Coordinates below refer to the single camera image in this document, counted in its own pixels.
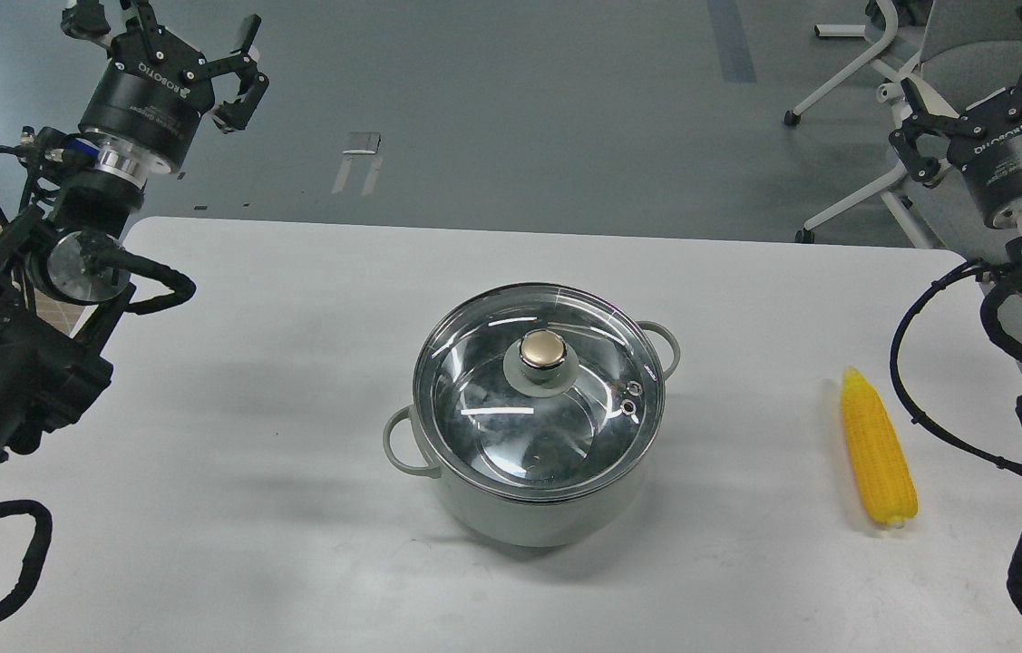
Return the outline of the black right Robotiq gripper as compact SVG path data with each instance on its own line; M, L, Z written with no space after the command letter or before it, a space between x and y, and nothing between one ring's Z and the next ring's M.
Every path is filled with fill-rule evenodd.
M1022 5L1016 7L1022 25ZM920 140L947 138L958 127L958 112L921 78L900 80L905 108L888 142L913 181L933 189L943 175L939 141L929 154ZM975 104L961 116L962 130L949 140L947 161L959 170L983 222L991 229L1012 229L1022 215L1022 72L1015 86Z

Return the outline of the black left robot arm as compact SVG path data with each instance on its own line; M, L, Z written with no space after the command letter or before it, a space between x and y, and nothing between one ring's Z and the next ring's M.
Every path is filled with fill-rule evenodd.
M158 20L149 1L121 4L114 34L99 1L72 1L63 32L107 51L107 69L75 132L24 128L0 146L0 463L79 421L107 389L102 356L126 314L186 304L194 281L122 247L151 175L179 172L204 116L244 130L269 86L245 18L236 48L210 59ZM41 579L50 510L0 502L0 621Z

